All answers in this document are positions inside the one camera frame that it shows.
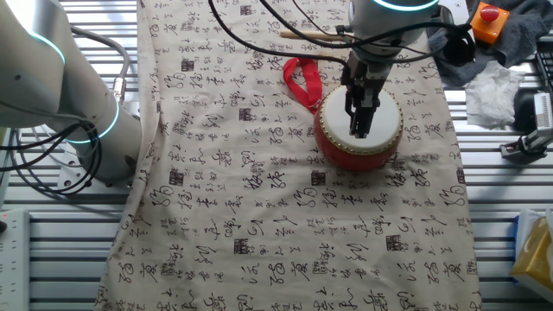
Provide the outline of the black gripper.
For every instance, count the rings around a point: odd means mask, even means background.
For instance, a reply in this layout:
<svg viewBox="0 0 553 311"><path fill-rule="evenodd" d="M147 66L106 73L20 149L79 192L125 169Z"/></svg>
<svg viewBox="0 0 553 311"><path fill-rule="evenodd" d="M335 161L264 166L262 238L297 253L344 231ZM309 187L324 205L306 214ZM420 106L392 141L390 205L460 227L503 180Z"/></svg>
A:
<svg viewBox="0 0 553 311"><path fill-rule="evenodd" d="M346 87L346 114L350 117L349 133L366 137L371 130L379 94L391 67L375 61L364 62L356 54L349 54L343 67L341 84Z"/></svg>

